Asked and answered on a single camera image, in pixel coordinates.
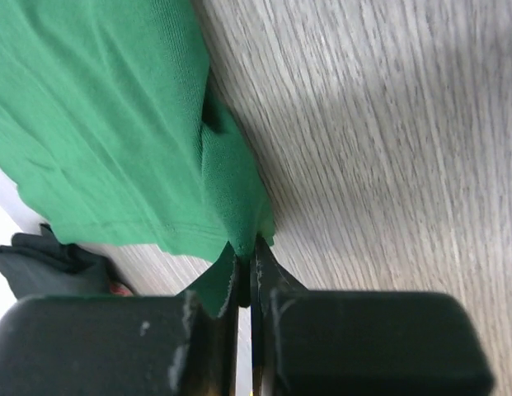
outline dark clothing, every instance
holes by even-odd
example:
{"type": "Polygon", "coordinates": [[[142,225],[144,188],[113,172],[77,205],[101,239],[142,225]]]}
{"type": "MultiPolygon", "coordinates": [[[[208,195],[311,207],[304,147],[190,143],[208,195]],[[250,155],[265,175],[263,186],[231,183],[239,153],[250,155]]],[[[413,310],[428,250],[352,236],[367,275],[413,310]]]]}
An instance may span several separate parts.
{"type": "Polygon", "coordinates": [[[46,224],[40,229],[41,235],[16,233],[11,246],[0,246],[0,272],[18,299],[110,293],[107,257],[59,243],[46,224]]]}

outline green t-shirt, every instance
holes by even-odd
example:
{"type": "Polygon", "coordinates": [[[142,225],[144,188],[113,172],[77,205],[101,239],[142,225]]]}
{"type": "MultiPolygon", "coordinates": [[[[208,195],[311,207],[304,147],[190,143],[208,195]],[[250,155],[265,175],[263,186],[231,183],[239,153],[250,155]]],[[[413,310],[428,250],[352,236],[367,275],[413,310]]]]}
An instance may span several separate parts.
{"type": "Polygon", "coordinates": [[[0,167],[62,243],[213,261],[271,242],[188,0],[0,0],[0,167]]]}

